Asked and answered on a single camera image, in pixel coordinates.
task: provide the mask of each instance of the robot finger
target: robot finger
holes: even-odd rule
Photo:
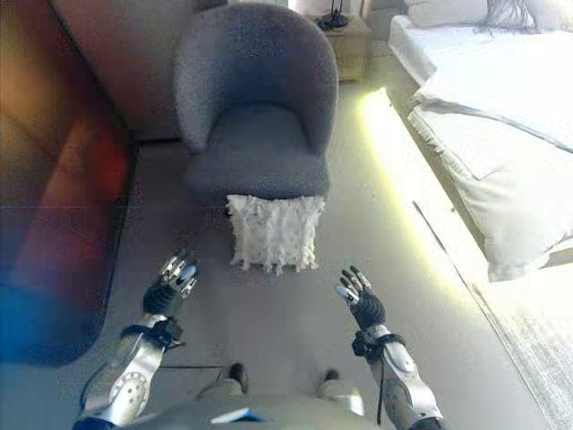
[[[358,280],[358,278],[354,274],[349,273],[348,271],[342,271],[342,274],[344,276],[346,276],[346,278],[350,282],[352,282],[352,286],[355,288],[356,291],[358,291],[358,293],[363,292],[362,284],[360,283],[360,281]]]
[[[341,296],[346,300],[349,306],[357,305],[358,302],[360,301],[360,297],[349,288],[343,287],[341,285],[336,285],[334,287],[334,290],[339,296]]]
[[[360,280],[360,283],[363,285],[364,289],[372,293],[372,284],[370,281],[363,275],[361,271],[359,271],[355,266],[350,266],[350,270],[355,273],[355,275]]]
[[[189,282],[191,279],[197,278],[198,274],[199,274],[199,269],[197,267],[197,264],[190,263],[187,267],[185,267],[185,269],[181,273],[181,276],[177,278],[176,283],[177,285],[180,285],[183,284],[184,282]]]
[[[183,269],[185,268],[186,265],[187,265],[187,262],[185,260],[181,260],[181,259],[177,258],[177,260],[175,260],[175,262],[173,264],[172,270],[167,274],[167,279],[169,281],[177,279],[177,277],[183,271]]]
[[[349,289],[350,291],[352,291],[354,294],[356,294],[357,296],[360,296],[360,292],[356,291],[356,288],[350,283],[350,281],[346,278],[340,278],[340,282],[342,282],[342,285],[346,288]]]
[[[176,265],[179,263],[179,259],[176,256],[171,257],[169,260],[166,261],[164,266],[159,271],[159,274],[165,279],[168,280],[173,273]]]

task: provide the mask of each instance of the armchair seat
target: armchair seat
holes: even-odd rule
[[[219,117],[206,150],[192,156],[185,182],[194,199],[224,205],[228,194],[269,200],[326,194],[329,174],[294,113],[255,103]]]

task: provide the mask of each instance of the armchair backrest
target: armchair backrest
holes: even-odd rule
[[[330,43],[311,21],[270,4],[231,4],[194,15],[175,55],[174,91],[192,152],[229,108],[274,103],[295,112],[323,152],[332,131],[338,73]]]

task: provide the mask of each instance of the white rug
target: white rug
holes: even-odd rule
[[[551,429],[573,429],[573,264],[470,289]]]

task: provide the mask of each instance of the white fringed pillow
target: white fringed pillow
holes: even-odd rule
[[[231,264],[262,264],[266,271],[273,265],[277,276],[283,266],[296,271],[316,269],[314,237],[324,211],[322,197],[268,201],[245,195],[229,195],[227,205],[235,234],[235,257]]]

